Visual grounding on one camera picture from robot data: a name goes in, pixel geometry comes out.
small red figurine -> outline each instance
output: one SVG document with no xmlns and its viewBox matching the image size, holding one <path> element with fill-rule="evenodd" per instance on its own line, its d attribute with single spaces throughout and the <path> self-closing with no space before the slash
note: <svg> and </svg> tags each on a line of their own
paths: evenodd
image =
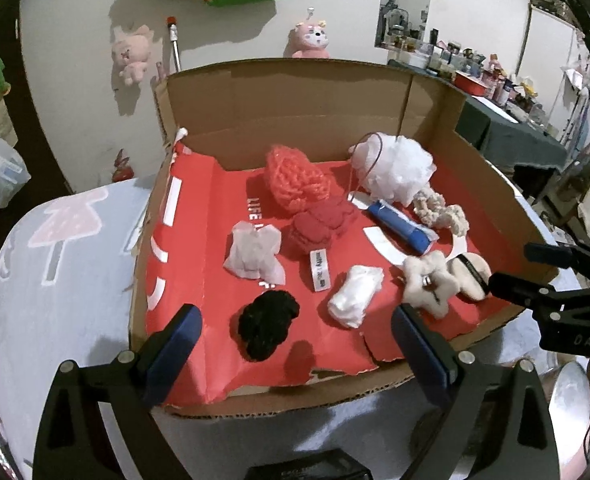
<svg viewBox="0 0 590 480">
<path fill-rule="evenodd" d="M 117 158 L 115 158 L 115 171 L 112 172 L 113 182 L 123 182 L 124 180 L 130 180 L 135 176 L 133 168 L 131 168 L 128 163 L 129 160 L 130 157 L 124 156 L 124 149 L 122 148 L 120 153 L 117 154 Z"/>
</svg>

pink printed pattern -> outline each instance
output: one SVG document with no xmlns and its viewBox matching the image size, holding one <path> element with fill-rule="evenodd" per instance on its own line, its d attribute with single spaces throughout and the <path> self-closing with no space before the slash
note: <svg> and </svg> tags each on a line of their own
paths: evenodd
<svg viewBox="0 0 590 480">
<path fill-rule="evenodd" d="M 46 208 L 44 212 L 50 217 L 28 240 L 30 248 L 50 247 L 42 285 L 52 285 L 57 281 L 59 263 L 64 246 L 69 240 L 94 236 L 102 230 L 102 219 L 91 204 L 107 197 L 107 189 L 99 187 L 85 193 L 59 198 Z"/>
</svg>

blue tube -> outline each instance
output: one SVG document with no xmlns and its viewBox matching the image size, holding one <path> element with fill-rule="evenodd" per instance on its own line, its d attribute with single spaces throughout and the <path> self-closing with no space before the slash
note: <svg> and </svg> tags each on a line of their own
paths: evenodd
<svg viewBox="0 0 590 480">
<path fill-rule="evenodd" d="M 431 240 L 424 231 L 411 224 L 401 211 L 381 201 L 374 202 L 368 212 L 381 224 L 386 225 L 396 235 L 402 238 L 413 250 L 424 254 L 431 246 Z"/>
</svg>

plush toy on wall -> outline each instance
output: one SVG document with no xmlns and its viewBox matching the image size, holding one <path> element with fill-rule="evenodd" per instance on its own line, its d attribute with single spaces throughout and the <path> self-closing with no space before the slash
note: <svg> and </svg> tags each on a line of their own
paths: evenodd
<svg viewBox="0 0 590 480">
<path fill-rule="evenodd" d="M 309 18 L 295 26 L 294 40 L 297 44 L 297 52 L 293 57 L 313 57 L 328 59 L 330 54 L 326 51 L 328 37 L 326 36 L 326 22 L 313 22 L 315 9 L 309 7 Z"/>
<path fill-rule="evenodd" d="M 122 70 L 126 86 L 140 83 L 144 72 L 149 67 L 150 47 L 153 42 L 153 31 L 142 25 L 132 34 L 117 34 L 112 45 L 112 55 L 117 66 Z"/>
</svg>

red container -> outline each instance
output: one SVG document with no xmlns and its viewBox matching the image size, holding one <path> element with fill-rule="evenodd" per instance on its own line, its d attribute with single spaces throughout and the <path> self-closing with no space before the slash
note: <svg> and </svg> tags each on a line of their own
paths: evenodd
<svg viewBox="0 0 590 480">
<path fill-rule="evenodd" d="M 480 83 L 479 80 L 459 71 L 455 73 L 453 84 L 460 90 L 464 90 L 467 94 L 477 95 L 479 97 L 483 97 L 487 90 L 487 87 Z"/>
</svg>

